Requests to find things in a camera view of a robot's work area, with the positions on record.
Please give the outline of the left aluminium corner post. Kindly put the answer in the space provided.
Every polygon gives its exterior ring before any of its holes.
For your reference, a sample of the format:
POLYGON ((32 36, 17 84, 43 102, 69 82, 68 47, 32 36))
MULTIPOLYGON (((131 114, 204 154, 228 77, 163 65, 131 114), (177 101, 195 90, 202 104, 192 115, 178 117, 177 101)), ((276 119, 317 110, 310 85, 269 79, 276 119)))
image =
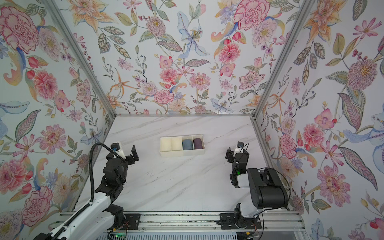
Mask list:
POLYGON ((111 115, 112 120, 114 121, 117 116, 116 112, 115 110, 113 110, 109 100, 107 99, 106 94, 104 93, 97 79, 97 76, 94 74, 92 68, 90 67, 88 61, 86 60, 81 47, 78 45, 72 31, 70 30, 67 22, 65 21, 63 15, 61 14, 61 11, 59 10, 57 4, 54 1, 42 1, 42 3, 46 8, 47 12, 51 14, 54 23, 58 25, 57 26, 58 30, 63 34, 63 38, 68 43, 70 49, 73 51, 79 66, 82 68, 82 70, 85 72, 86 76, 88 77, 88 80, 90 81, 96 94, 99 96, 100 101, 104 106, 104 109, 109 115, 111 115))

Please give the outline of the aluminium corner post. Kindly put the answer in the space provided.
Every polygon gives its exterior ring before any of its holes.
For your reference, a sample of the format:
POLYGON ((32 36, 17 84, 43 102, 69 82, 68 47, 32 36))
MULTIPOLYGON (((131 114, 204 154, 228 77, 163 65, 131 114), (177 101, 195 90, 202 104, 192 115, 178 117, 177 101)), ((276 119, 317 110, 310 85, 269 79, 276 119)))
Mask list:
POLYGON ((85 72, 86 76, 88 77, 88 80, 90 81, 96 94, 99 96, 100 101, 104 106, 104 109, 109 115, 111 115, 112 120, 114 121, 117 116, 116 112, 115 110, 113 110, 109 100, 107 99, 106 94, 104 93, 97 79, 97 76, 94 74, 92 68, 90 67, 88 61, 86 60, 81 47, 78 45, 72 31, 70 30, 67 22, 65 21, 63 15, 61 14, 61 11, 59 10, 57 4, 54 1, 42 1, 42 3, 46 8, 47 12, 51 14, 54 23, 58 25, 57 26, 58 30, 63 34, 63 38, 68 43, 70 49, 73 51, 79 66, 82 68, 82 70, 85 72))
POLYGON ((293 27, 291 29, 291 34, 288 37, 288 39, 286 40, 286 44, 284 45, 281 54, 277 58, 276 66, 271 73, 270 79, 267 81, 267 85, 264 88, 262 97, 259 101, 258 106, 255 109, 255 112, 253 114, 253 120, 256 121, 258 116, 260 116, 262 114, 263 107, 267 102, 269 94, 270 94, 281 70, 283 69, 283 67, 286 64, 286 61, 289 57, 289 54, 291 53, 291 51, 294 47, 294 44, 297 40, 297 37, 298 37, 302 27, 304 26, 304 23, 305 23, 307 17, 309 16, 309 14, 311 12, 311 8, 313 7, 314 3, 315 3, 315 1, 312 1, 312 0, 303 1, 303 5, 300 8, 300 10, 298 11, 297 19, 295 20, 293 27))

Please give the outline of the blue orange green sock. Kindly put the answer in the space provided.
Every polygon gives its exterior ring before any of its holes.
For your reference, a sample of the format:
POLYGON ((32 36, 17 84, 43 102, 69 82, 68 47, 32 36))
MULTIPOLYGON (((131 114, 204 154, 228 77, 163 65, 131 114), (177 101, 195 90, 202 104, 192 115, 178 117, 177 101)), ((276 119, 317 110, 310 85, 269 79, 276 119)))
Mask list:
POLYGON ((182 146, 184 151, 189 151, 194 149, 194 143, 191 139, 184 139, 182 141, 182 146))

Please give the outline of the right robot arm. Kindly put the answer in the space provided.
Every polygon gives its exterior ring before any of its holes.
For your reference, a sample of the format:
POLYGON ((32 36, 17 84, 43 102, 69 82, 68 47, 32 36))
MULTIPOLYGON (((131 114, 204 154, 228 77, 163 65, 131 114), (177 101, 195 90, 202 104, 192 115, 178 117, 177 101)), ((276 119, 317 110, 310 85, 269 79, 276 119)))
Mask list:
POLYGON ((279 172, 271 168, 248 168, 249 157, 242 142, 234 151, 228 148, 225 156, 232 165, 229 175, 232 186, 250 192, 250 198, 238 203, 234 209, 238 219, 252 219, 268 210, 285 208, 290 200, 279 172))

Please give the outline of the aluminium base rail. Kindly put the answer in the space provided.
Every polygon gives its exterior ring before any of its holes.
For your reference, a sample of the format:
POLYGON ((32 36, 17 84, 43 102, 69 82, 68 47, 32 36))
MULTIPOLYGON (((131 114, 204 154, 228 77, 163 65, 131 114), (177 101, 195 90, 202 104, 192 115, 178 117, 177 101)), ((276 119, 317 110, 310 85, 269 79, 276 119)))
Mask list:
POLYGON ((129 232, 304 232, 297 212, 266 211, 250 224, 235 224, 233 212, 125 212, 129 232))

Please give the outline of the rolled purple sock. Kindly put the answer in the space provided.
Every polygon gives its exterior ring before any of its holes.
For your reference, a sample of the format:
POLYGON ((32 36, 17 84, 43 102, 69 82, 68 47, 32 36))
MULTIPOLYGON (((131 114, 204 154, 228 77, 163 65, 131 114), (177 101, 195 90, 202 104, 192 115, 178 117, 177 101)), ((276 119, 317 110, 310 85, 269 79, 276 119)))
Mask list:
POLYGON ((200 149, 203 149, 204 146, 203 146, 203 141, 201 138, 195 138, 193 140, 193 143, 194 143, 194 149, 195 150, 200 150, 200 149))

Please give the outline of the cream divided organizer tray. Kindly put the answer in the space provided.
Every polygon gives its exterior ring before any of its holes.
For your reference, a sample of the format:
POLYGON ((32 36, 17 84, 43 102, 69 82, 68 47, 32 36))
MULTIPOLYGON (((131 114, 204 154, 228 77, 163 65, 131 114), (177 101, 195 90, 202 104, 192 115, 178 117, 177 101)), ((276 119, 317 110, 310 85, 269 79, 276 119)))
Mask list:
POLYGON ((173 157, 187 157, 187 156, 198 156, 205 153, 205 143, 203 135, 187 135, 177 137, 162 137, 160 138, 160 155, 164 158, 173 157), (194 140, 195 138, 201 138, 203 141, 203 149, 200 150, 189 150, 184 151, 182 141, 184 139, 194 140))

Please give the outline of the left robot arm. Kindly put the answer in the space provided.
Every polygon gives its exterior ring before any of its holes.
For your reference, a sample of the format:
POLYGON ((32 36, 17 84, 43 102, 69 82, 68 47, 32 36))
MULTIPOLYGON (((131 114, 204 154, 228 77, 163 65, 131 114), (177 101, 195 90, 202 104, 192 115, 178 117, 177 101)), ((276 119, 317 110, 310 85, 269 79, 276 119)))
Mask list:
POLYGON ((89 153, 89 173, 91 196, 89 201, 76 211, 69 219, 50 233, 40 233, 36 240, 95 240, 104 231, 111 233, 129 225, 130 220, 124 208, 115 205, 127 181, 130 165, 139 161, 136 146, 132 146, 131 154, 126 155, 119 143, 110 147, 103 143, 95 143, 89 153), (95 185, 93 158, 95 149, 101 146, 109 154, 103 168, 103 177, 98 187, 95 185))

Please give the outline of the right aluminium corner post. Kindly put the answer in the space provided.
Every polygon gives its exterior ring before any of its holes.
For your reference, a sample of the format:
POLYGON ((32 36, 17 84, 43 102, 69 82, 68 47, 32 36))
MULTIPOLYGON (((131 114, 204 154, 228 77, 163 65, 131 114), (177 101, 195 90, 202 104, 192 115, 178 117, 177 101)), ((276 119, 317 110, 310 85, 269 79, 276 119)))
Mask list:
POLYGON ((312 1, 312 0, 303 1, 303 5, 300 8, 300 10, 298 11, 297 19, 295 20, 293 27, 291 29, 291 34, 288 37, 288 39, 286 40, 286 44, 284 45, 281 54, 277 58, 276 66, 271 73, 270 79, 267 81, 267 85, 264 88, 262 97, 259 101, 258 106, 255 109, 255 112, 253 114, 253 120, 256 121, 258 116, 260 116, 262 114, 263 107, 267 102, 269 94, 270 94, 281 70, 283 69, 283 67, 286 64, 286 61, 289 57, 289 54, 291 53, 291 51, 294 47, 294 44, 297 40, 297 37, 298 37, 302 27, 304 26, 304 23, 305 23, 307 17, 309 16, 309 14, 311 12, 311 8, 313 7, 314 3, 315 3, 315 1, 312 1))

